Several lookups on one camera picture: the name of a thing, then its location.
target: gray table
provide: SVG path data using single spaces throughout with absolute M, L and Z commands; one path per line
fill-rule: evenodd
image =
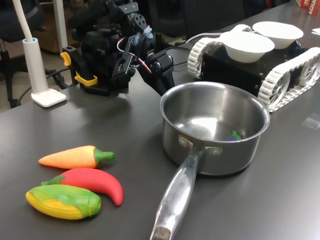
M 287 4 L 261 18 L 290 22 L 297 14 L 302 12 Z M 320 37 L 305 32 L 302 42 L 313 41 L 319 45 Z M 188 56 L 179 50 L 171 53 L 176 63 Z M 176 67 L 174 79 L 176 84 L 193 80 L 186 66 Z M 79 87 L 63 92 L 66 104 L 43 109 L 31 103 L 0 114 L 0 239 L 149 239 L 160 199 L 177 169 L 161 147 L 160 96 L 138 75 L 131 80 L 130 93 L 115 98 L 86 94 Z M 271 115 L 245 172 L 197 178 L 175 239 L 319 239 L 320 132 L 302 126 L 311 113 L 320 114 L 319 93 L 316 84 Z M 115 163 L 103 170 L 121 182 L 123 205 L 117 208 L 102 195 L 99 215 L 80 221 L 55 219 L 33 209 L 25 193 L 63 172 L 40 166 L 38 160 L 84 145 L 115 152 Z

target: red pepper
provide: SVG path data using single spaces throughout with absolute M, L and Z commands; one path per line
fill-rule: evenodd
M 108 195 L 115 205 L 120 206 L 124 199 L 121 184 L 110 174 L 94 168 L 75 168 L 58 175 L 41 185 L 70 185 Z

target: lamp base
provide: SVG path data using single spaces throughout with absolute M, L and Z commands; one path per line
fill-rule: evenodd
M 44 108 L 48 108 L 67 99 L 66 95 L 51 88 L 44 91 L 32 92 L 31 98 L 36 104 Z

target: white desk lamp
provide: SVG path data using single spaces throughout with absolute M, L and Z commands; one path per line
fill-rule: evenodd
M 32 100 L 44 108 L 66 100 L 64 94 L 48 88 L 38 39 L 31 35 L 20 0 L 13 0 L 13 4 L 25 37 L 22 43 L 32 88 Z

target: saucepan handle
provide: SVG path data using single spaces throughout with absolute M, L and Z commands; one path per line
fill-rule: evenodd
M 180 165 L 162 197 L 150 240 L 171 240 L 189 204 L 203 151 L 192 150 Z

